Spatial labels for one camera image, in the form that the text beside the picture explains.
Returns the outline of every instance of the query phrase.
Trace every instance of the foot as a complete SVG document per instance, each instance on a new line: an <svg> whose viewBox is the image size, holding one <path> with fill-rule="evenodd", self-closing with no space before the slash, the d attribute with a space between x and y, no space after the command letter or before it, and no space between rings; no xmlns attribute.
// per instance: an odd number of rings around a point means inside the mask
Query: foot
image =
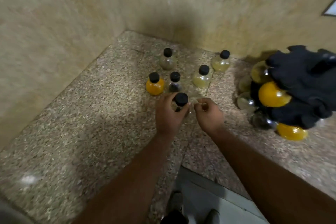
<svg viewBox="0 0 336 224"><path fill-rule="evenodd" d="M177 210L180 213L183 214L183 195L182 192L176 191L173 192L170 196L170 199L168 201L167 205L167 214Z"/></svg>
<svg viewBox="0 0 336 224"><path fill-rule="evenodd" d="M212 209L205 218L204 224L219 224L220 214L215 209Z"/></svg>

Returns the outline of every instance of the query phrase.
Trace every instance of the black cloth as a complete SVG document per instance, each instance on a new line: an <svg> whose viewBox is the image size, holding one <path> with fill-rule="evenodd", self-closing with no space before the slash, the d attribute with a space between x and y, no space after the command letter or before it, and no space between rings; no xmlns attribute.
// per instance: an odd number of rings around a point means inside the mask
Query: black cloth
<svg viewBox="0 0 336 224"><path fill-rule="evenodd" d="M188 224L188 221L182 213L173 210L161 220L161 224Z"/></svg>
<svg viewBox="0 0 336 224"><path fill-rule="evenodd" d="M254 82L251 97L272 120L309 129L336 111L336 54L324 49L311 52L303 45L288 50L277 51L266 63L272 79L292 100L282 107L265 107L258 98L261 85Z"/></svg>

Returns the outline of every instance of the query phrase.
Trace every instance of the speckled stone floor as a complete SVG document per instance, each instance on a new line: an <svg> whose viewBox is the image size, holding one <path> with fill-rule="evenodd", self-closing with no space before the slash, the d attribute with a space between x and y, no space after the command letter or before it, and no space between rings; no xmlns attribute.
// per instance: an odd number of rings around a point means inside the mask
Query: speckled stone floor
<svg viewBox="0 0 336 224"><path fill-rule="evenodd" d="M235 85L251 69L249 63L233 60L225 75L213 73L210 87L197 90L191 75L201 64L210 64L213 53L130 31L120 35L0 153L2 194L39 223L70 223L153 136L158 97L145 91L145 82L152 71L169 78L170 72L158 65L167 47L177 53L177 70L188 93L212 98L234 134L336 198L334 117L312 129L302 142L257 131L233 101ZM181 164L248 197L195 117L189 117L156 185L148 223L161 218Z"/></svg>

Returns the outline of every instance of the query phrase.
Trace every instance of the black bottle cap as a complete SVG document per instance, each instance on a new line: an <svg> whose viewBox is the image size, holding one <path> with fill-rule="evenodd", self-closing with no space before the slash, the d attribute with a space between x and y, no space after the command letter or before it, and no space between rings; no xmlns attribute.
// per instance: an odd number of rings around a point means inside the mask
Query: black bottle cap
<svg viewBox="0 0 336 224"><path fill-rule="evenodd" d="M228 59L230 56L230 52L228 50L224 50L219 55L222 59Z"/></svg>
<svg viewBox="0 0 336 224"><path fill-rule="evenodd" d="M174 100L177 106L185 106L188 103L188 95L185 93L177 93Z"/></svg>
<svg viewBox="0 0 336 224"><path fill-rule="evenodd" d="M173 51L172 51L172 49L171 48L165 48L164 50L163 50L163 55L165 56L165 57L171 57L171 56L173 56Z"/></svg>
<svg viewBox="0 0 336 224"><path fill-rule="evenodd" d="M172 82L178 82L180 80L181 76L179 72L172 72L170 74L170 79Z"/></svg>
<svg viewBox="0 0 336 224"><path fill-rule="evenodd" d="M157 83L160 80L160 76L157 72L150 73L149 80L151 83Z"/></svg>
<svg viewBox="0 0 336 224"><path fill-rule="evenodd" d="M209 67L207 65L201 65L199 67L199 70L198 72L201 74L201 75L207 75L209 73Z"/></svg>

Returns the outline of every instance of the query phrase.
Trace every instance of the bottle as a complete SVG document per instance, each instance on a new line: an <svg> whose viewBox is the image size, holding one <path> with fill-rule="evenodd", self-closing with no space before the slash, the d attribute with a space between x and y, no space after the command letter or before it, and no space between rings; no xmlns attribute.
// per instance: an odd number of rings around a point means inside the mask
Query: bottle
<svg viewBox="0 0 336 224"><path fill-rule="evenodd" d="M192 82L196 87L206 88L211 82L211 76L209 74L209 67L207 65L201 65L198 72L196 72L192 78Z"/></svg>
<svg viewBox="0 0 336 224"><path fill-rule="evenodd" d="M149 74L149 79L146 82L146 90L151 95L159 95L164 91L165 82L160 78L157 72Z"/></svg>
<svg viewBox="0 0 336 224"><path fill-rule="evenodd" d="M241 78L239 83L238 83L239 92L250 91L251 90L251 82L252 82L252 78L249 74L244 76L243 78Z"/></svg>
<svg viewBox="0 0 336 224"><path fill-rule="evenodd" d="M251 78L254 82L264 84L272 81L272 78L268 72L269 66L266 65L266 60L259 61L252 67Z"/></svg>
<svg viewBox="0 0 336 224"><path fill-rule="evenodd" d="M283 123L278 123L276 129L281 137L292 141L305 139L308 135L308 131L305 129L289 126Z"/></svg>
<svg viewBox="0 0 336 224"><path fill-rule="evenodd" d="M267 114L263 113L261 110L256 111L253 116L251 117L251 124L255 128L259 128L262 130L273 129L277 128L277 123L271 120Z"/></svg>
<svg viewBox="0 0 336 224"><path fill-rule="evenodd" d="M163 56L160 57L159 63L164 70L172 70L176 67L176 60L175 57L173 57L171 48L165 48L163 50Z"/></svg>
<svg viewBox="0 0 336 224"><path fill-rule="evenodd" d="M281 107L292 99L285 90L280 89L275 82L267 82L258 91L260 102L266 107Z"/></svg>
<svg viewBox="0 0 336 224"><path fill-rule="evenodd" d="M170 84L168 86L169 92L181 92L182 91L180 78L181 76L179 72L172 72L170 74Z"/></svg>
<svg viewBox="0 0 336 224"><path fill-rule="evenodd" d="M225 73L231 63L230 52L227 50L222 51L219 55L214 57L211 61L213 69L218 72Z"/></svg>
<svg viewBox="0 0 336 224"><path fill-rule="evenodd" d="M175 112L181 111L181 109L188 103L188 95L185 93L177 93L172 102L172 108Z"/></svg>
<svg viewBox="0 0 336 224"><path fill-rule="evenodd" d="M257 109L249 91L243 92L237 97L237 106L248 113L253 113Z"/></svg>

